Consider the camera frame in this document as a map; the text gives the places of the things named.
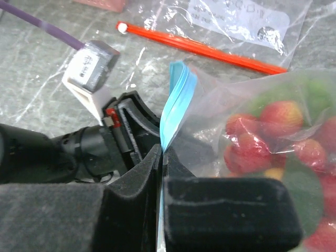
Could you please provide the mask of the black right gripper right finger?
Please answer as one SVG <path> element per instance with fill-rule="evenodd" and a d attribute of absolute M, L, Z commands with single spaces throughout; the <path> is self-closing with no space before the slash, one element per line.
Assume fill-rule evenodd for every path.
<path fill-rule="evenodd" d="M 290 251 L 300 244 L 300 221 L 279 180 L 196 177 L 173 148 L 163 167 L 167 251 Z"/>

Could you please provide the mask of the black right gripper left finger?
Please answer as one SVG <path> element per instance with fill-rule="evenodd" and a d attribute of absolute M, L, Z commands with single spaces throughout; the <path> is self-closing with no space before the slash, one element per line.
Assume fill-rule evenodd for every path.
<path fill-rule="evenodd" d="M 1 251 L 155 251 L 161 148 L 109 185 L 1 186 Z"/>

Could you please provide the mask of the pink perforated plastic basket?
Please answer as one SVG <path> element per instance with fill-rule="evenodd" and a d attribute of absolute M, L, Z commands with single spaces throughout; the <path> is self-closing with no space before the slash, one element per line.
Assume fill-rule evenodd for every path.
<path fill-rule="evenodd" d="M 99 9 L 109 10 L 116 13 L 121 13 L 128 0 L 73 0 L 73 2 L 85 4 Z"/>

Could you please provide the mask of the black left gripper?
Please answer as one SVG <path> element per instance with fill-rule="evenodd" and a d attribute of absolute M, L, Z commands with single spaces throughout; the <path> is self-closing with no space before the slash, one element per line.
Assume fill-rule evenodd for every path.
<path fill-rule="evenodd" d="M 99 125 L 52 139 L 2 124 L 1 183 L 90 183 L 123 175 L 160 142 L 159 127 L 136 91 L 109 100 Z"/>

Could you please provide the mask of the orange zip bag with vegetables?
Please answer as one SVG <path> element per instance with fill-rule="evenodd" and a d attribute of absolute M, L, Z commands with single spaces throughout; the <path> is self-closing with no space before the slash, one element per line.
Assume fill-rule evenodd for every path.
<path fill-rule="evenodd" d="M 310 1 L 131 1 L 116 28 L 269 75 L 286 72 Z"/>

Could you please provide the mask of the blue zip bag with strawberries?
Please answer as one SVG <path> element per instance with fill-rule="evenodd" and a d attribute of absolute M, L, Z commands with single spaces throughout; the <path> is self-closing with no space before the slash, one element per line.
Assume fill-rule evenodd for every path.
<path fill-rule="evenodd" d="M 279 180 L 303 232 L 290 251 L 335 251 L 334 71 L 224 83 L 173 62 L 160 140 L 196 177 Z"/>

